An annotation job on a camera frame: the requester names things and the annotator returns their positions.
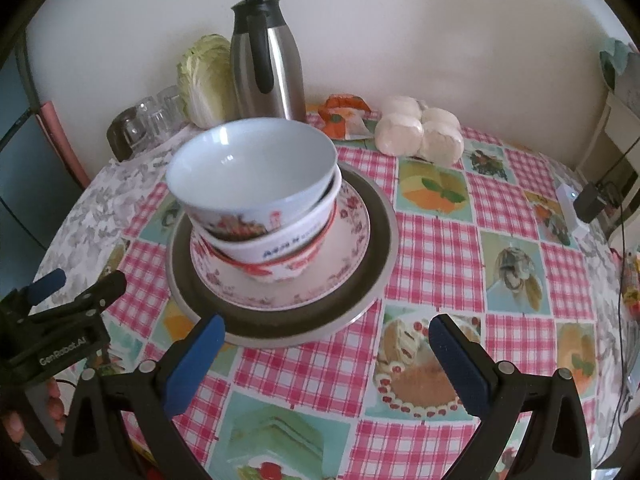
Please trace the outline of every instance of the round tray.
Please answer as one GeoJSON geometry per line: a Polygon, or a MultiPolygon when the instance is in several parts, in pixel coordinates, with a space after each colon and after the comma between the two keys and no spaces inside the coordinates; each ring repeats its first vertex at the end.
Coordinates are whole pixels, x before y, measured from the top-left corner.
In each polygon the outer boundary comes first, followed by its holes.
{"type": "Polygon", "coordinates": [[[197,276],[189,250],[191,222],[184,213],[176,222],[166,252],[169,288],[184,314],[193,322],[220,314],[226,341],[250,348],[278,348],[315,341],[358,319],[382,295],[398,256],[396,213],[370,178],[345,163],[342,177],[364,200],[369,212],[369,247],[358,269],[337,290],[318,301],[292,310],[259,312],[228,303],[213,294],[197,276]]]}

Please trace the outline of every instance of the bowl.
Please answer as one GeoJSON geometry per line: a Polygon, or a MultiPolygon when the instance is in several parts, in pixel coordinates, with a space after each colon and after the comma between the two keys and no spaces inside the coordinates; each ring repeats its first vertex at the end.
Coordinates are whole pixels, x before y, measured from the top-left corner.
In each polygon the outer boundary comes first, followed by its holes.
{"type": "Polygon", "coordinates": [[[236,262],[261,264],[275,260],[298,250],[321,231],[331,215],[341,185],[342,173],[336,166],[324,196],[300,220],[251,240],[226,242],[218,240],[197,224],[195,228],[201,238],[236,262]]]}
{"type": "Polygon", "coordinates": [[[309,266],[309,264],[318,256],[326,234],[329,232],[335,219],[336,206],[335,202],[331,209],[331,215],[322,230],[311,240],[308,244],[288,254],[283,258],[277,260],[271,260],[270,262],[264,262],[262,264],[242,264],[226,256],[226,254],[220,252],[213,247],[206,238],[202,237],[202,231],[197,231],[200,239],[204,242],[207,251],[211,258],[217,258],[223,262],[242,270],[242,272],[251,276],[254,280],[261,283],[274,283],[282,282],[283,280],[290,280],[302,274],[302,272],[309,266]]]}
{"type": "Polygon", "coordinates": [[[309,211],[334,174],[337,152],[320,130],[279,118],[221,124],[185,143],[166,172],[191,220],[219,240],[249,240],[309,211]]]}

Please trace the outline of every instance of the stainless steel thermos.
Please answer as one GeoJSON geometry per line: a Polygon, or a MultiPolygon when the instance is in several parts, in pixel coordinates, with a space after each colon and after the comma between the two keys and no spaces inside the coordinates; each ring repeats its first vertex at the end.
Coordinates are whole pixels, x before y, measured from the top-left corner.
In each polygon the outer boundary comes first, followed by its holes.
{"type": "Polygon", "coordinates": [[[235,4],[231,70],[240,115],[305,120],[302,64],[280,0],[235,4]]]}

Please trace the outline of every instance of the ceramic plate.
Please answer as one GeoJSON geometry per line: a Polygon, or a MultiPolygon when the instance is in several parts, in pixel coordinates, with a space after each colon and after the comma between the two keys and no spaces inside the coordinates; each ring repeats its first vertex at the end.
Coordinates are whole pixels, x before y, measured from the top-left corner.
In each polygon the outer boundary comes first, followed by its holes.
{"type": "Polygon", "coordinates": [[[260,311],[222,300],[196,274],[189,241],[191,223],[178,218],[166,252],[166,276],[178,307],[193,322],[220,314],[226,341],[249,348],[280,348],[327,337],[358,319],[382,296],[398,256],[398,222],[383,191],[368,177],[340,163],[342,177],[364,200],[369,212],[367,251],[351,277],[324,298],[290,310],[260,311]]]}
{"type": "Polygon", "coordinates": [[[370,225],[364,201],[348,182],[338,193],[334,223],[318,256],[298,277],[260,283],[241,269],[210,256],[198,234],[191,232],[191,261],[198,277],[215,295],[254,310],[288,310],[324,298],[346,282],[369,245],[370,225]]]}

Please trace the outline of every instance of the glass cup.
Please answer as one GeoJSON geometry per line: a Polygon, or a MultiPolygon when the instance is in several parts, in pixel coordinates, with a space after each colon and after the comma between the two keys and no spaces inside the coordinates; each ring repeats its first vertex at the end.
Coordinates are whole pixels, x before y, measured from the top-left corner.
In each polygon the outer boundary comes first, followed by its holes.
{"type": "Polygon", "coordinates": [[[146,112],[147,130],[159,142],[169,140],[174,132],[172,119],[167,110],[155,107],[146,112]]]}
{"type": "Polygon", "coordinates": [[[127,143],[132,148],[135,147],[146,134],[146,128],[137,117],[124,119],[122,121],[122,128],[127,137],[127,143]]]}
{"type": "Polygon", "coordinates": [[[156,99],[158,104],[169,112],[174,131],[181,130],[187,124],[187,120],[184,116],[183,102],[178,92],[178,87],[173,85],[165,88],[158,92],[156,99]]]}
{"type": "Polygon", "coordinates": [[[156,101],[156,98],[149,95],[136,103],[136,111],[139,114],[146,114],[149,110],[156,108],[157,105],[158,102],[156,101]]]}

